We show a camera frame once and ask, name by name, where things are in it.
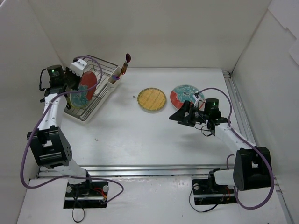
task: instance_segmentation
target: plate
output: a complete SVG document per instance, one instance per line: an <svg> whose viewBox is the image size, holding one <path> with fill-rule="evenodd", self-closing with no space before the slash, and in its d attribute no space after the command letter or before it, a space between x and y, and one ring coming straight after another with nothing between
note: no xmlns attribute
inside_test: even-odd
<svg viewBox="0 0 299 224"><path fill-rule="evenodd" d="M196 99L194 98L194 93L199 92L199 89L192 85L179 85L171 91L170 100L172 105L180 109L185 102L185 100L189 100L192 103L195 103ZM205 99L204 94L200 93L199 97L201 99Z"/></svg>
<svg viewBox="0 0 299 224"><path fill-rule="evenodd" d="M147 88L139 93L137 101L139 106L146 111L156 112L165 106L166 95L160 89Z"/></svg>
<svg viewBox="0 0 299 224"><path fill-rule="evenodd" d="M97 77L92 71L84 72L78 87L78 90L87 90L96 85ZM87 92L70 94L70 104L72 107L81 108L87 105L87 102L93 98L96 87Z"/></svg>

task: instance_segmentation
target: white table surface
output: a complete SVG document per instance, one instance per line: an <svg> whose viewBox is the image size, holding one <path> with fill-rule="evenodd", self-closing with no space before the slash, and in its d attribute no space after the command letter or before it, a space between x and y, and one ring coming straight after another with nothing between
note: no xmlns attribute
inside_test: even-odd
<svg viewBox="0 0 299 224"><path fill-rule="evenodd" d="M173 88L190 84L198 89L227 87L220 69L131 69L87 125L64 118L62 130L79 165L170 165L224 164L230 150L217 138L205 137L195 128L169 120L176 109L170 101ZM148 87L161 89L167 96L158 113L142 110L137 99ZM204 92L218 98L222 115L229 104L217 91ZM231 118L237 128L235 115Z"/></svg>
<svg viewBox="0 0 299 224"><path fill-rule="evenodd" d="M188 203L191 178L148 177L115 179L125 191L105 209L86 209L82 224L285 224L287 223L276 192L269 202L257 210L244 210L237 204L219 205L207 213L195 212ZM37 185L45 180L31 180ZM18 224L73 224L72 209L63 209L67 180L56 180L41 188L27 190ZM120 191L116 184L109 184L108 197ZM260 203L269 189L240 193L246 206ZM195 206L206 210L211 205ZM74 211L80 219L82 210Z"/></svg>

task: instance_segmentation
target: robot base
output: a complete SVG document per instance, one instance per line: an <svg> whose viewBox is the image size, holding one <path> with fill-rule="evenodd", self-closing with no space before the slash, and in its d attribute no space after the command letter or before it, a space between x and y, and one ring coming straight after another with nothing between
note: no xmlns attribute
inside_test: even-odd
<svg viewBox="0 0 299 224"><path fill-rule="evenodd" d="M234 191L226 186L217 185L217 188L213 189L210 187L208 179L194 179L192 185L195 205L218 204L224 194L221 204L237 203Z"/></svg>
<svg viewBox="0 0 299 224"><path fill-rule="evenodd" d="M93 181L92 188L87 192L85 190L78 189L76 185L69 185L66 188L64 209L81 208L78 203L75 203L75 198L77 196L77 201L81 204L84 209L90 208L106 208L107 204L106 198L99 193L98 189L103 189L102 193L108 195L108 182L106 181Z"/></svg>

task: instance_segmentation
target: black cable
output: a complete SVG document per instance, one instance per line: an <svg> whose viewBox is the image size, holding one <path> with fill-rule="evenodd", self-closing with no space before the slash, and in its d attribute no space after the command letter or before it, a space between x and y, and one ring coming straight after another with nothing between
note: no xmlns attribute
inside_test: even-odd
<svg viewBox="0 0 299 224"><path fill-rule="evenodd" d="M39 76L39 90L44 92L46 88L42 88L42 76L43 76L43 72L47 70L47 69L43 69L41 72L41 75Z"/></svg>
<svg viewBox="0 0 299 224"><path fill-rule="evenodd" d="M203 104L205 104L205 102L204 101L202 101L201 99L198 101L198 103L197 103L197 107L199 108L199 102L202 102Z"/></svg>
<svg viewBox="0 0 299 224"><path fill-rule="evenodd" d="M197 129L197 130L202 130L202 131L210 132L210 130L206 130L206 129L198 128L198 127L196 127L196 126L194 126L194 127L195 127L195 129Z"/></svg>
<svg viewBox="0 0 299 224"><path fill-rule="evenodd" d="M74 206L73 206L73 210L71 211L71 217L73 218L74 222L81 223L85 218L85 210L84 210L83 206L81 205L81 203L78 201L78 187L76 188L76 197L73 195L72 192L71 192L71 196L74 199ZM79 221L75 220L75 218L74 218L74 210L75 210L76 204L83 210L83 218Z"/></svg>
<svg viewBox="0 0 299 224"><path fill-rule="evenodd" d="M204 134L202 131L206 131L206 130L203 130L203 127L205 127L205 125L203 125L203 126L201 127L200 131L201 131L201 133L202 133L204 136L206 136L206 137L210 137L210 136L213 135L212 133L210 133L210 134L208 134L208 135Z"/></svg>
<svg viewBox="0 0 299 224"><path fill-rule="evenodd" d="M218 204L214 205L213 207L211 207L210 209L207 209L207 210L204 210L204 211L198 211L198 210L196 210L196 209L192 206L191 201L190 201L192 191L193 191L193 188L191 189L191 192L190 192L190 195L189 195L189 205L191 206L191 208L193 208L193 210L195 210L195 211L198 212L198 213L205 213L205 212L208 212L208 211L212 211L214 208L216 208L218 205L220 205L220 204L223 202L223 199L224 199L224 196L225 196L225 194L222 195L222 198L221 198L220 202L219 202Z"/></svg>

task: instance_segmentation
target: screw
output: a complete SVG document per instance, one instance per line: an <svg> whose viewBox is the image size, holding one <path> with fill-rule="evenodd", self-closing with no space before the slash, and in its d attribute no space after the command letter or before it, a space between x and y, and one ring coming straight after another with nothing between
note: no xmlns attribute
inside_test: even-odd
<svg viewBox="0 0 299 224"><path fill-rule="evenodd" d="M193 185L193 189L194 189L194 190L199 190L199 189L200 189L199 184L198 184L198 183L195 183L195 184Z"/></svg>
<svg viewBox="0 0 299 224"><path fill-rule="evenodd" d="M104 193L107 193L109 191L109 187L107 186L107 185L105 185L104 187L103 187L103 192Z"/></svg>
<svg viewBox="0 0 299 224"><path fill-rule="evenodd" d="M67 192L67 193L71 193L71 190L72 190L72 189L71 189L71 186L67 186L67 187L66 187L66 192Z"/></svg>

